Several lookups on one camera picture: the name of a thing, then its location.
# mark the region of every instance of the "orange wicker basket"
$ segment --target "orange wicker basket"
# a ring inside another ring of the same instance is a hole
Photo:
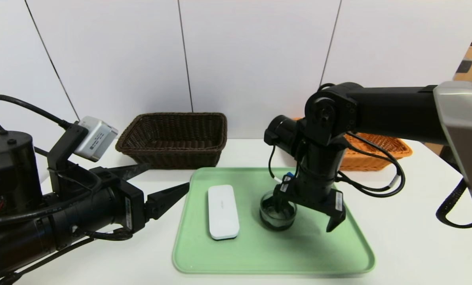
[[[408,147],[408,145],[406,145],[401,139],[397,139],[395,137],[384,137],[383,135],[370,135],[367,133],[358,133],[358,135],[380,146],[381,148],[384,148],[396,159],[412,155],[411,148]],[[349,135],[345,135],[345,138],[350,144],[362,151],[385,156],[385,154],[381,153],[373,146],[369,146],[359,139],[355,139]],[[370,157],[347,149],[345,156],[343,157],[340,170],[378,171],[382,170],[389,164],[390,162],[386,160]]]

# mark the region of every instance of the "white rectangular object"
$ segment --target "white rectangular object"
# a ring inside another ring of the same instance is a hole
[[[472,1],[343,0],[322,83],[440,84],[471,40]]]
[[[339,3],[180,0],[194,112],[223,112],[231,139],[261,139],[277,115],[302,117]]]
[[[240,232],[240,222],[232,186],[211,186],[207,190],[207,205],[211,238],[236,238]]]
[[[102,120],[86,116],[79,125],[88,130],[88,135],[74,152],[80,157],[97,162],[118,135],[118,130]]]

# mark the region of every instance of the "label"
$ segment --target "label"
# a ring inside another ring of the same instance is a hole
[[[336,191],[336,204],[334,207],[337,211],[343,210],[343,193],[339,191]]]
[[[285,176],[284,182],[285,182],[285,181],[289,181],[289,180],[291,180],[291,177],[290,177],[290,176]],[[282,186],[280,187],[280,191],[282,191],[282,192],[287,191],[287,187],[288,187],[288,186],[289,186],[289,184],[283,184],[283,183],[282,183]]]
[[[102,141],[103,138],[104,138],[104,133],[102,132],[98,133],[93,139],[90,149],[93,150],[97,146],[97,144],[99,144]]]
[[[127,227],[132,230],[132,206],[131,199],[125,197],[125,219],[127,222]]]

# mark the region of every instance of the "robotic arm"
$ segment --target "robotic arm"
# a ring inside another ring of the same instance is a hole
[[[343,194],[332,188],[348,142],[347,132],[364,132],[450,145],[472,195],[472,82],[438,86],[363,88],[327,84],[312,95],[305,117],[278,116],[265,142],[296,159],[294,177],[274,190],[279,211],[291,201],[330,216],[327,231],[345,219]]]
[[[35,148],[47,156],[53,189],[42,195],[32,137],[0,126],[0,284],[12,284],[95,239],[132,238],[189,190],[185,183],[150,194],[145,201],[143,192],[127,180],[149,170],[148,164],[87,170],[68,160],[76,153],[97,161],[116,137],[116,130],[91,117],[71,124],[24,101],[3,95],[0,100],[28,108],[65,128],[49,153]],[[122,227],[113,233],[97,232],[110,224]]]

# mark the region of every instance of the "green tray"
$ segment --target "green tray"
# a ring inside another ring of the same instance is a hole
[[[281,177],[290,168],[274,169]],[[240,233],[216,241],[209,235],[207,190],[234,188]],[[175,267],[186,274],[326,274],[369,272],[375,256],[347,209],[344,222],[326,233],[329,217],[298,206],[296,220],[286,231],[271,231],[259,218],[259,202],[276,182],[267,168],[201,168],[190,181],[173,251]]]

